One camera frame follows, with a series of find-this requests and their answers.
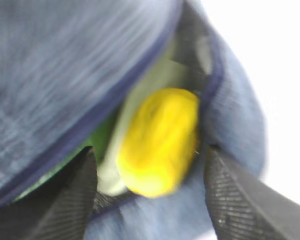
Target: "blue denim fabric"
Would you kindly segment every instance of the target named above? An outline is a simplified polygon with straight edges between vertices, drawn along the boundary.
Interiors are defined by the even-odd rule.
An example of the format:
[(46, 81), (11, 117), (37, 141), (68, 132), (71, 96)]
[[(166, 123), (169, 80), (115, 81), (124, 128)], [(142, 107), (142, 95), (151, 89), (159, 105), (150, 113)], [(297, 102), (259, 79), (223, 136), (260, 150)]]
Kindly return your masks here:
[(167, 43), (181, 3), (0, 1), (0, 205), (119, 104)]
[[(163, 23), (169, 21), (168, 12), (176, 2), (0, 1), (0, 189), (63, 138), (105, 92), (118, 84), (120, 77), (129, 72), (163, 31)], [(121, 9), (122, 15), (115, 9)], [(122, 18), (105, 27), (98, 21), (102, 14), (95, 11), (109, 14), (110, 10)], [(190, 25), (195, 25), (190, 16), (197, 14), (196, 10), (184, 13)], [(196, 26), (187, 31), (206, 28), (207, 20), (203, 12), (200, 14)], [(124, 30), (120, 37), (113, 31), (118, 26)], [(203, 182), (210, 143), (220, 145), (251, 173), (260, 173), (265, 160), (265, 133), (258, 103), (243, 69), (224, 40), (216, 33), (206, 34), (212, 49), (213, 69), (205, 74), (198, 72), (194, 80), (205, 86), (201, 93), (204, 138), (188, 177), (173, 195), (157, 199), (137, 197), (95, 218), (88, 225), (85, 240), (192, 240), (211, 229)], [(94, 48), (100, 37), (108, 45), (97, 52)], [(125, 47), (117, 42), (123, 37), (127, 40)], [(195, 38), (187, 34), (183, 38), (190, 47), (195, 45)], [(108, 58), (102, 58), (103, 50), (113, 54), (108, 52)], [(130, 61), (127, 56), (132, 56), (131, 53), (121, 52), (128, 50), (134, 53)], [(193, 56), (188, 53), (190, 49), (185, 48), (180, 56), (194, 69), (195, 64), (192, 66), (190, 60)], [(89, 129), (76, 139), (68, 139), (70, 144), (66, 148), (51, 152), (46, 158), (61, 160), (87, 134)]]
[[(202, 27), (206, 24), (206, 19), (201, 18)], [(189, 176), (173, 195), (138, 197), (92, 220), (84, 240), (192, 240), (211, 229), (203, 181), (208, 144), (218, 144), (254, 175), (261, 172), (265, 129), (254, 92), (225, 41), (215, 32), (209, 33), (209, 39), (213, 64), (211, 74), (201, 78), (208, 82), (201, 97), (205, 100), (211, 95), (213, 99), (202, 104), (205, 136)]]

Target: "yellow object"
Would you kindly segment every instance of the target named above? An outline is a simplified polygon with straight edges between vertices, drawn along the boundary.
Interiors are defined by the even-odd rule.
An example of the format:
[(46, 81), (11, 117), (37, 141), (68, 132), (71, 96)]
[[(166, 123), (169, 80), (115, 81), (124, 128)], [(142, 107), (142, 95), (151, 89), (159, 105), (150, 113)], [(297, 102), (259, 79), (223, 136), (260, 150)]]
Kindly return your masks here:
[(145, 99), (163, 88), (182, 88), (187, 85), (188, 68), (172, 61), (176, 51), (173, 40), (162, 56), (131, 89), (124, 100), (102, 163), (97, 168), (97, 191), (118, 196), (128, 189), (117, 168), (118, 153), (125, 139), (132, 117)]
[(197, 147), (198, 105), (193, 93), (164, 88), (139, 107), (117, 158), (131, 191), (154, 198), (177, 189)]

